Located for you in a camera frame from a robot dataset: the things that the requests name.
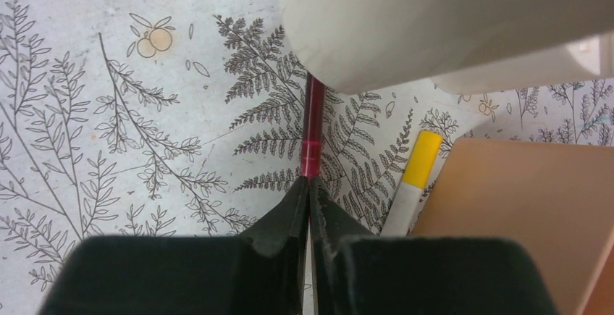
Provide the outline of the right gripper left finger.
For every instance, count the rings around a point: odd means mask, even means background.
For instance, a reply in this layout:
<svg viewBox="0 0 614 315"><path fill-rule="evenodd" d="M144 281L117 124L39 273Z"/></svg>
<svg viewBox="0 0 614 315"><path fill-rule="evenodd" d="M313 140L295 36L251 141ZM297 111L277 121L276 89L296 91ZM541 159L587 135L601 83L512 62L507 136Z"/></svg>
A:
<svg viewBox="0 0 614 315"><path fill-rule="evenodd" d="M308 179L238 235L89 238L42 314L300 314Z"/></svg>

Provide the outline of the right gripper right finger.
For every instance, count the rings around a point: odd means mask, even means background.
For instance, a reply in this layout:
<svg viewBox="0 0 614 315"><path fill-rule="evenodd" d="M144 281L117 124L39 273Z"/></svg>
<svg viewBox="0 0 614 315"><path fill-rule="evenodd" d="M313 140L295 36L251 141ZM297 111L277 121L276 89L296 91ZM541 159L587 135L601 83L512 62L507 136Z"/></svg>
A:
<svg viewBox="0 0 614 315"><path fill-rule="evenodd" d="M381 237L309 183L316 314L556 314L529 254L502 238Z"/></svg>

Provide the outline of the dark red pen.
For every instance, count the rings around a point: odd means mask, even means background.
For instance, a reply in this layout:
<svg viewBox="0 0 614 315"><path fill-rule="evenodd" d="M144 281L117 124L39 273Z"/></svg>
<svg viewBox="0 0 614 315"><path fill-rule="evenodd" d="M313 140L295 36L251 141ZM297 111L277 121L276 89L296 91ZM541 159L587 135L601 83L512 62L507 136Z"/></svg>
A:
<svg viewBox="0 0 614 315"><path fill-rule="evenodd" d="M301 175L308 178L320 173L325 95L326 87L308 73L300 156Z"/></svg>

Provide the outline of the white three-drawer organizer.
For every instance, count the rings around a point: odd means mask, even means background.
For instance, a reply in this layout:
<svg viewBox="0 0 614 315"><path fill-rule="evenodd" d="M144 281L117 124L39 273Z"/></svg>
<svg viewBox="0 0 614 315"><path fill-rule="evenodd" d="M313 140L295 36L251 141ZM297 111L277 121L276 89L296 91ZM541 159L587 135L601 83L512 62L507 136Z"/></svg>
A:
<svg viewBox="0 0 614 315"><path fill-rule="evenodd" d="M613 76L613 0L279 0L297 58L342 93L455 94Z"/></svg>

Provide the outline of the yellow capped white marker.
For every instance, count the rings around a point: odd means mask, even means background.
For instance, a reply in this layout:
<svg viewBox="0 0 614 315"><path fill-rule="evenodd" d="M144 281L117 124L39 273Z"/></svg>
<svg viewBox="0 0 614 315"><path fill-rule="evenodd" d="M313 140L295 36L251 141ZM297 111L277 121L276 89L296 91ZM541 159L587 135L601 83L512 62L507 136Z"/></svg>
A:
<svg viewBox="0 0 614 315"><path fill-rule="evenodd" d="M442 136L422 130L406 164L381 236L405 236L418 208L442 143Z"/></svg>

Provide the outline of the orange plastic file rack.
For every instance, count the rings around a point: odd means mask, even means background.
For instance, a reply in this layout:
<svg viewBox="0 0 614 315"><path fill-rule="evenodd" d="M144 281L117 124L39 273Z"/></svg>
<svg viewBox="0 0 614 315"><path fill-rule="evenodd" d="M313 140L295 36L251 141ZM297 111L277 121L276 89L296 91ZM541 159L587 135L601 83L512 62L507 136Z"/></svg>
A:
<svg viewBox="0 0 614 315"><path fill-rule="evenodd" d="M522 245L562 314L613 312L613 149L459 138L412 233Z"/></svg>

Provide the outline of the floral table mat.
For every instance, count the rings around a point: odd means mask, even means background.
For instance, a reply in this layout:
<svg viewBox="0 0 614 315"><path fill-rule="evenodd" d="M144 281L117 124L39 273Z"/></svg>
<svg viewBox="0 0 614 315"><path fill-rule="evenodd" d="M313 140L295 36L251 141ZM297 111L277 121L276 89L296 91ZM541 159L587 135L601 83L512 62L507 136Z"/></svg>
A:
<svg viewBox="0 0 614 315"><path fill-rule="evenodd" d="M95 235L235 235L300 171L306 72L277 0L1 0L1 312ZM330 91L323 177L379 232L413 142L611 146L613 81Z"/></svg>

